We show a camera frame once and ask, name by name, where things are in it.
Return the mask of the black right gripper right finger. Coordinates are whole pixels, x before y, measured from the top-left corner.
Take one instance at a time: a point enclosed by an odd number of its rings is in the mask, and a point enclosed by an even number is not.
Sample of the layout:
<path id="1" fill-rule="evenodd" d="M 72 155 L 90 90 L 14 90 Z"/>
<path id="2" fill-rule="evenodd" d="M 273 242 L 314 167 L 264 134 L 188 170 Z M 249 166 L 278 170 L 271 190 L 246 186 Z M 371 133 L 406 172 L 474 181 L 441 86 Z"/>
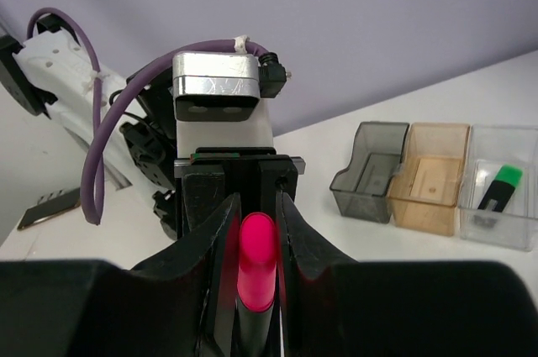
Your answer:
<path id="1" fill-rule="evenodd" d="M 287 356 L 534 356 L 537 310 L 493 261 L 359 262 L 276 195 Z"/>

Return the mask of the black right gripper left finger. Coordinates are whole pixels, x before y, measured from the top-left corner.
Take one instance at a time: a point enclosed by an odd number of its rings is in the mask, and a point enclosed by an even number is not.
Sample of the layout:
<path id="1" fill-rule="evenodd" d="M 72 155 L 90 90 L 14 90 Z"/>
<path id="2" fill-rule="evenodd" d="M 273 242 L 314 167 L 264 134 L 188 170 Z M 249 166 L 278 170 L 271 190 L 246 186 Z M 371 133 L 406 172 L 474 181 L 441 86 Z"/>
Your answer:
<path id="1" fill-rule="evenodd" d="M 229 356 L 240 197 L 131 270 L 103 260 L 1 265 L 4 356 Z"/>

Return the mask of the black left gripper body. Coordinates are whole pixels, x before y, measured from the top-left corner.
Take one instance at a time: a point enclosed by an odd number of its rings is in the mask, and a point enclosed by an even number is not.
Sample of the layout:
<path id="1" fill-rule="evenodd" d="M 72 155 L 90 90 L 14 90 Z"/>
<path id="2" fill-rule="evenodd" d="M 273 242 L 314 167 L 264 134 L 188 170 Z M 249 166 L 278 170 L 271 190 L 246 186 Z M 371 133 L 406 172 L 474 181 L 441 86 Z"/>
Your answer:
<path id="1" fill-rule="evenodd" d="M 241 215 L 275 215 L 276 195 L 295 198 L 305 172 L 300 156 L 272 147 L 202 147 L 174 163 L 175 229 L 181 238 L 203 223 L 228 196 L 240 196 Z"/>

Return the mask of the green tip black highlighter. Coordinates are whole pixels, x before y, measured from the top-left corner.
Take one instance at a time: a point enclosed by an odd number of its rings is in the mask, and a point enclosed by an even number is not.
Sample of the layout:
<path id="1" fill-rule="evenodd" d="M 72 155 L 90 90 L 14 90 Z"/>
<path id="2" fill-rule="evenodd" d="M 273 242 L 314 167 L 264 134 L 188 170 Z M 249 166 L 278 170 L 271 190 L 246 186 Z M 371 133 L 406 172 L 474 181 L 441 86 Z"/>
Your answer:
<path id="1" fill-rule="evenodd" d="M 520 168 L 503 165 L 483 195 L 478 209 L 502 213 L 508 206 L 522 177 L 523 171 Z"/>

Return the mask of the pink tip black highlighter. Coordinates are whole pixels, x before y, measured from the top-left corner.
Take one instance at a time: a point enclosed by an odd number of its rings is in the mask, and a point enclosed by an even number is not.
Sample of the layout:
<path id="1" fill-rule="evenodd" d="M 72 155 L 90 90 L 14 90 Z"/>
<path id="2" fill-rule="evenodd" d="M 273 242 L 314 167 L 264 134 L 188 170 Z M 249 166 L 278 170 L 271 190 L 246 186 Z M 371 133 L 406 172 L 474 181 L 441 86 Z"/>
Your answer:
<path id="1" fill-rule="evenodd" d="M 273 356 L 271 345 L 274 305 L 256 312 L 236 297 L 234 356 Z"/>

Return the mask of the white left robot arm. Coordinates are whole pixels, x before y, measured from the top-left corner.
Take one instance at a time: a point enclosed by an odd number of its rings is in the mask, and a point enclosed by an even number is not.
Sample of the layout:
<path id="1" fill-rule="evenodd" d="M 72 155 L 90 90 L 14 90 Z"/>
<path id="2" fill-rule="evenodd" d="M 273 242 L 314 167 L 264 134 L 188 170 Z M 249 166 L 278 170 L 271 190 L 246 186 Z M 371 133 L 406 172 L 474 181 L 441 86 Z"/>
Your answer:
<path id="1" fill-rule="evenodd" d="M 129 77 L 102 66 L 82 28 L 56 8 L 26 38 L 1 38 L 1 82 L 28 113 L 60 125 L 87 153 L 86 219 L 100 223 L 104 178 L 133 186 L 178 239 L 228 195 L 244 213 L 271 213 L 306 164 L 280 155 L 267 104 L 287 82 L 277 54 L 241 36 L 185 45 Z"/>

